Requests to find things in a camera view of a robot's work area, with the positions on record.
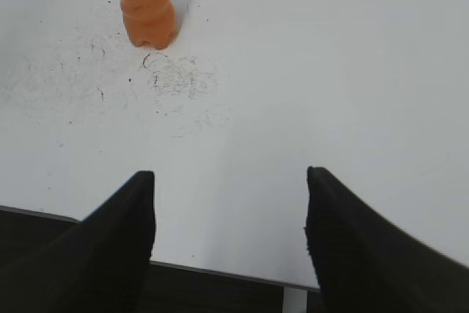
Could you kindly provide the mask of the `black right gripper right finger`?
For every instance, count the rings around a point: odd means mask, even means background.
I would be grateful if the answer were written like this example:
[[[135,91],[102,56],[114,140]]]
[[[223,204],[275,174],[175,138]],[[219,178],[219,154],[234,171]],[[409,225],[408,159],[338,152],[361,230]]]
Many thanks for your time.
[[[373,210],[310,166],[307,248],[327,312],[467,312],[468,267]]]

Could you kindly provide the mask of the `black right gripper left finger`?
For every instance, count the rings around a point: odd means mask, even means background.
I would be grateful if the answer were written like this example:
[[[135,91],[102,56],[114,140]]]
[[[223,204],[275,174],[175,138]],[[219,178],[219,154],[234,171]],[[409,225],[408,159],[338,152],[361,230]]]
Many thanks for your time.
[[[155,241],[155,175],[83,221],[1,207],[2,312],[132,312]]]

